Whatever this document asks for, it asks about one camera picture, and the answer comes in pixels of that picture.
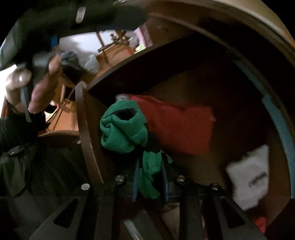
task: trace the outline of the black sleeve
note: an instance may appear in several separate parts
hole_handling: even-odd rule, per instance
[[[34,114],[32,123],[28,123],[24,114],[16,114],[8,109],[8,116],[0,118],[1,152],[7,152],[13,147],[35,140],[38,132],[46,129],[44,114]]]

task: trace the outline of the person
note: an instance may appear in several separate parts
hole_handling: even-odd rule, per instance
[[[28,239],[78,187],[90,183],[79,141],[54,149],[37,136],[46,128],[40,113],[53,99],[61,74],[61,59],[55,55],[33,89],[28,105],[35,114],[32,123],[20,100],[31,72],[14,71],[6,79],[8,116],[0,118],[0,234],[7,239]]]

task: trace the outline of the human hand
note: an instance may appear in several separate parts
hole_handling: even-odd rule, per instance
[[[61,58],[56,54],[48,65],[48,73],[36,84],[32,91],[31,101],[28,106],[30,113],[42,112],[55,95],[58,78],[62,74]],[[27,85],[32,77],[28,69],[15,70],[6,79],[6,99],[18,113],[24,113],[25,108],[20,100],[20,88]]]

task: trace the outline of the screw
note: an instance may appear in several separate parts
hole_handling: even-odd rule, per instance
[[[179,181],[179,182],[184,182],[185,176],[179,175],[179,176],[177,176],[176,180]]]
[[[88,190],[90,188],[90,185],[88,184],[88,183],[84,183],[84,184],[82,184],[82,186],[81,186],[81,189],[82,190]]]
[[[125,180],[124,176],[122,175],[117,175],[115,177],[116,182],[123,182]]]
[[[211,187],[213,190],[218,190],[218,189],[219,189],[219,184],[217,184],[217,183],[211,183],[211,184],[210,184],[210,187]]]

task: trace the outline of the green object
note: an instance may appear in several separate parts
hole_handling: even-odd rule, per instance
[[[136,101],[117,101],[101,118],[101,144],[121,154],[133,151],[136,145],[143,147],[138,190],[144,197],[156,199],[160,193],[152,183],[154,175],[161,171],[162,154],[157,139],[149,133],[146,123]]]

